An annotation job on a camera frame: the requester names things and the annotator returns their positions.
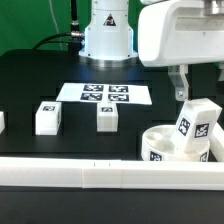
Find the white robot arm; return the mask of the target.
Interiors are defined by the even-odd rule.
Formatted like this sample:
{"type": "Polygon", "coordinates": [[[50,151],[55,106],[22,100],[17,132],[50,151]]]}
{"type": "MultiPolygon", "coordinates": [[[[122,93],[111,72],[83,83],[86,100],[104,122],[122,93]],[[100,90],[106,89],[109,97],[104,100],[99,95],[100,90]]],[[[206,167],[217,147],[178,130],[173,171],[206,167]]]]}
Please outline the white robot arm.
{"type": "Polygon", "coordinates": [[[188,98],[190,64],[224,62],[224,0],[140,0],[138,31],[128,24],[129,0],[92,0],[81,59],[101,67],[139,59],[171,68],[179,101],[188,98]]]}

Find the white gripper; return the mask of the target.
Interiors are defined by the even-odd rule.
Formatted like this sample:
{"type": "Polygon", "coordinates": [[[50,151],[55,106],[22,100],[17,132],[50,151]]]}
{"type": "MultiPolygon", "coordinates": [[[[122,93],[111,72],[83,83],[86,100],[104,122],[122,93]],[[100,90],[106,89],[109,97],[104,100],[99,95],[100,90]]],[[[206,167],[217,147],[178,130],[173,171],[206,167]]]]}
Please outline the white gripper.
{"type": "Polygon", "coordinates": [[[224,81],[224,0],[166,0],[145,6],[138,20],[138,52],[146,67],[169,66],[177,101],[189,95],[188,66],[181,64],[220,62],[218,81],[224,81]]]}

